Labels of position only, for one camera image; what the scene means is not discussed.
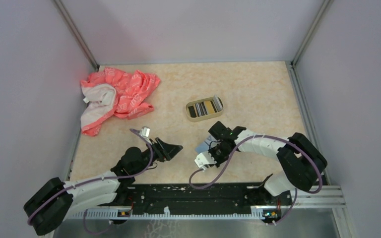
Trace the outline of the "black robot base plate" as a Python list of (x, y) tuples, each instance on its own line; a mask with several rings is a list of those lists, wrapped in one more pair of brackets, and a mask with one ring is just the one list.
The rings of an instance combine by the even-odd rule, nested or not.
[(104, 206), (132, 206), (134, 215), (162, 214), (165, 207), (172, 215), (245, 215), (253, 206), (276, 208), (291, 203), (289, 191), (273, 197), (260, 182), (216, 183), (206, 189), (173, 183), (133, 184)]

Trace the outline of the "beige card sleeve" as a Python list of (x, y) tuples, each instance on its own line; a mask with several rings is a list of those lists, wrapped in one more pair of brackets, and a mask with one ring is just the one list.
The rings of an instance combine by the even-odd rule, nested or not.
[(210, 149), (211, 141), (204, 141), (195, 147), (195, 151), (199, 154)]

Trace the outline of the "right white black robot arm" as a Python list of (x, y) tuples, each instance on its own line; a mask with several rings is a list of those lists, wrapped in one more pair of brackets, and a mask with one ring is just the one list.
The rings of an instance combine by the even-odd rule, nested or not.
[(315, 182), (323, 184), (321, 173), (327, 167), (327, 160), (301, 133), (281, 138), (258, 134), (243, 126), (230, 129), (220, 121), (208, 132), (213, 139), (194, 160), (200, 169), (219, 167), (233, 152), (256, 153), (280, 163), (282, 171), (269, 176), (259, 191), (265, 204), (273, 204), (285, 191), (296, 188), (308, 192)]

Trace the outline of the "cream card holder tray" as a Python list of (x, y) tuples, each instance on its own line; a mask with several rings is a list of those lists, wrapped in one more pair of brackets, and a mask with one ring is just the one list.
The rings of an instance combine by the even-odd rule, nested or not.
[(217, 95), (189, 102), (185, 106), (187, 118), (192, 122), (219, 117), (224, 109), (225, 106)]

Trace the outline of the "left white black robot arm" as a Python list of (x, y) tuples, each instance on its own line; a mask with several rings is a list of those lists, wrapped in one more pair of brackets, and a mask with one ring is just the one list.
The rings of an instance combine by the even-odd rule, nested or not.
[(146, 141), (147, 149), (128, 148), (118, 163), (99, 176), (77, 181), (48, 180), (23, 206), (28, 225), (37, 235), (46, 235), (71, 215), (98, 205), (128, 201), (128, 187), (135, 176), (143, 173), (154, 162), (173, 159), (182, 145), (169, 144), (160, 138)]

